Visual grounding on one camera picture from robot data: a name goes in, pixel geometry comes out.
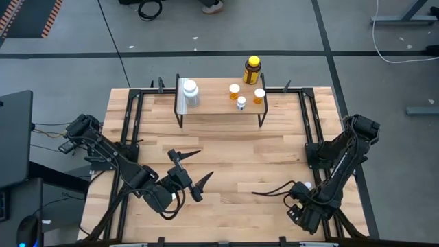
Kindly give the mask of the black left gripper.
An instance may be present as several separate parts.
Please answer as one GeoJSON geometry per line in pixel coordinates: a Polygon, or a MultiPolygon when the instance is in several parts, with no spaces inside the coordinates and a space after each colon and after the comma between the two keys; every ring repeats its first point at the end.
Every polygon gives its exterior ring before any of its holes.
{"type": "Polygon", "coordinates": [[[174,171],[171,172],[170,175],[172,180],[177,182],[179,185],[181,185],[183,189],[188,187],[191,192],[192,198],[196,202],[200,202],[202,200],[202,193],[204,192],[204,186],[211,178],[211,176],[214,174],[214,172],[209,172],[207,175],[202,177],[197,183],[193,183],[186,169],[182,166],[181,161],[199,152],[200,150],[182,153],[175,151],[175,149],[171,149],[167,152],[169,159],[175,165],[174,171]]]}

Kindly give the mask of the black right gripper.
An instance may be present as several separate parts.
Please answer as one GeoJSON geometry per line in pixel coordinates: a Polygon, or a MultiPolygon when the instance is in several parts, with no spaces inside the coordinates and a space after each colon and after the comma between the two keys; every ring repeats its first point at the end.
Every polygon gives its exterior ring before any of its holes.
{"type": "Polygon", "coordinates": [[[311,235],[316,233],[324,215],[321,203],[311,197],[311,191],[302,182],[292,186],[289,196],[298,201],[287,211],[291,221],[311,235]]]}

